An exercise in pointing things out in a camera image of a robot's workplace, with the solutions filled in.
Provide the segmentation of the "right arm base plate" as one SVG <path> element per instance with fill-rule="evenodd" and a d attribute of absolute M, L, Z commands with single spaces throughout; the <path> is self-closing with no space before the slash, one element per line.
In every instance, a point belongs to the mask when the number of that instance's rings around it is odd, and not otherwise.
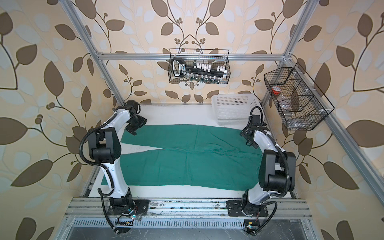
<path fill-rule="evenodd" d="M 230 217 L 268 217 L 267 207 L 253 205 L 248 202 L 243 204 L 240 200 L 229 200 L 226 208 Z"/>

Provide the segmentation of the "green trousers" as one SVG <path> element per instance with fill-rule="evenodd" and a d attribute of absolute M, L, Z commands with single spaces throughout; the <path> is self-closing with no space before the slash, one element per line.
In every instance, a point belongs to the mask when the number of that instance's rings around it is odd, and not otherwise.
<path fill-rule="evenodd" d="M 122 144 L 146 147 L 122 154 L 129 186 L 198 186 L 244 191 L 259 182 L 263 153 L 246 145 L 240 130 L 203 125 L 149 125 Z"/>

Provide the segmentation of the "white plastic laundry basket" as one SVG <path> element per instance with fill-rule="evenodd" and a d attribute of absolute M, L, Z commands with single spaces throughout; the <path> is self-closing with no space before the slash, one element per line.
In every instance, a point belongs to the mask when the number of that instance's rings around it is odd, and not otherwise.
<path fill-rule="evenodd" d="M 219 125 L 248 120 L 251 109 L 262 107 L 252 94 L 227 94 L 212 97 L 214 116 Z"/>

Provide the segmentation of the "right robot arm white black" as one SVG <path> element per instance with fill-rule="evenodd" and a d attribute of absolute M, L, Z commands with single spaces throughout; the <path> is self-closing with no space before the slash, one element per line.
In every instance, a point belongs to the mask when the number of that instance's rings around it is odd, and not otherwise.
<path fill-rule="evenodd" d="M 242 196 L 242 209 L 261 206 L 271 197 L 283 198 L 295 187 L 295 155 L 286 152 L 272 137 L 262 115 L 250 114 L 246 127 L 241 131 L 246 145 L 262 151 L 259 182 Z"/>

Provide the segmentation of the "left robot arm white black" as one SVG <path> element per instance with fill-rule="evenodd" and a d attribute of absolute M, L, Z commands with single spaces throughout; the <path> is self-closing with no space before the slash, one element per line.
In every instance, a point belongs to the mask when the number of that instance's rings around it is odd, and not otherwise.
<path fill-rule="evenodd" d="M 104 193 L 98 188 L 102 199 L 108 198 L 113 209 L 122 211 L 139 211 L 130 188 L 125 182 L 120 156 L 122 146 L 118 138 L 121 128 L 135 136 L 136 131 L 147 123 L 140 116 L 141 106 L 136 101 L 127 101 L 123 106 L 113 110 L 114 114 L 104 124 L 88 131 L 79 145 L 80 158 L 88 165 L 97 166 L 104 172 L 109 192 Z"/>

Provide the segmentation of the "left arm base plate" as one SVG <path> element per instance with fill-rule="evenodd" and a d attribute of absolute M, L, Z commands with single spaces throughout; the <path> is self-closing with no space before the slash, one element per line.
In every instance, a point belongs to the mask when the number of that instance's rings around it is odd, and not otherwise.
<path fill-rule="evenodd" d="M 108 208 L 108 215 L 112 216 L 132 216 L 146 214 L 149 210 L 150 200 L 136 199 L 131 205 L 111 204 Z"/>

